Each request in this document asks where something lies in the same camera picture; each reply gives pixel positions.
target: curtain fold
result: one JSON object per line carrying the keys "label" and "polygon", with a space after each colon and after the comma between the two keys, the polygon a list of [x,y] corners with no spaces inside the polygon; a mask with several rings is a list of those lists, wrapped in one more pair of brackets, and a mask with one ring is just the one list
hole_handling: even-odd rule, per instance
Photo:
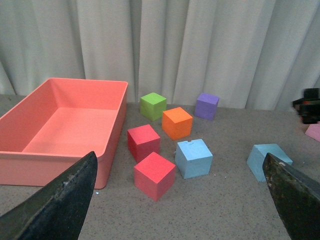
{"label": "curtain fold", "polygon": [[320,0],[0,0],[0,94],[127,81],[128,102],[291,110],[320,87]]}

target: foam cube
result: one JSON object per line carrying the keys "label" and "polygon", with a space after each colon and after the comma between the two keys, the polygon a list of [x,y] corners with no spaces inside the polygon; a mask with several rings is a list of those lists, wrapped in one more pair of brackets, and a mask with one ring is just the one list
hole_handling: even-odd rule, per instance
{"label": "foam cube", "polygon": [[167,99],[155,92],[140,98],[140,113],[151,121],[162,117],[167,109]]}
{"label": "foam cube", "polygon": [[194,115],[212,121],[218,108],[219,97],[201,93],[196,100]]}
{"label": "foam cube", "polygon": [[158,201],[174,184],[176,165],[152,152],[134,167],[134,185]]}
{"label": "foam cube", "polygon": [[320,123],[310,124],[305,134],[320,142]]}
{"label": "foam cube", "polygon": [[128,129],[128,148],[137,163],[150,153],[160,152],[160,136],[150,124]]}
{"label": "foam cube", "polygon": [[252,151],[246,163],[248,164],[258,182],[266,182],[266,177],[262,165],[267,153],[275,155],[289,165],[292,165],[293,163],[293,161],[277,144],[253,145]]}
{"label": "foam cube", "polygon": [[166,110],[162,115],[162,129],[172,140],[190,135],[192,122],[193,117],[181,107]]}
{"label": "foam cube", "polygon": [[207,175],[213,155],[202,139],[177,143],[175,163],[184,179]]}

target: red cube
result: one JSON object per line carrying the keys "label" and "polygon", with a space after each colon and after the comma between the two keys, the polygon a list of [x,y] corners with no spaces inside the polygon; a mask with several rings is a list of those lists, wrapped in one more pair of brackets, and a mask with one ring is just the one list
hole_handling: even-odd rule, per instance
{"label": "red cube", "polygon": [[152,152],[134,167],[134,185],[158,201],[174,184],[176,165]]}
{"label": "red cube", "polygon": [[160,136],[150,124],[128,129],[128,148],[137,163],[152,152],[160,153]]}

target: gray tabletop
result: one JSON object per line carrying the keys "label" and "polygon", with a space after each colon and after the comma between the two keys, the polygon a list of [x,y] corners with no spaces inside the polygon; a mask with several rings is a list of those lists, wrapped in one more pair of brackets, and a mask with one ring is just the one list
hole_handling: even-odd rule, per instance
{"label": "gray tabletop", "polygon": [[[0,114],[21,99],[0,95]],[[181,107],[193,115],[194,106]],[[203,139],[213,154],[210,173],[183,179],[177,168],[173,186],[157,202],[137,189],[127,130],[145,124],[161,137],[160,155],[173,163],[178,142]],[[295,112],[218,108],[214,121],[194,117],[191,135],[176,141],[161,125],[161,119],[151,122],[137,103],[128,103],[107,186],[94,191],[80,240],[290,239],[267,184],[257,182],[246,161],[254,144],[275,143],[293,167],[320,181],[320,142],[305,135],[308,126]],[[0,185],[0,215],[39,189]]]}

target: pink plastic bin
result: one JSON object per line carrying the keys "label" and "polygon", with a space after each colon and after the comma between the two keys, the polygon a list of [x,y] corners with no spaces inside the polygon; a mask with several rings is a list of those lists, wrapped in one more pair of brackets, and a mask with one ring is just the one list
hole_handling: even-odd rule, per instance
{"label": "pink plastic bin", "polygon": [[50,78],[0,118],[0,184],[44,186],[90,151],[106,186],[127,109],[124,81]]}

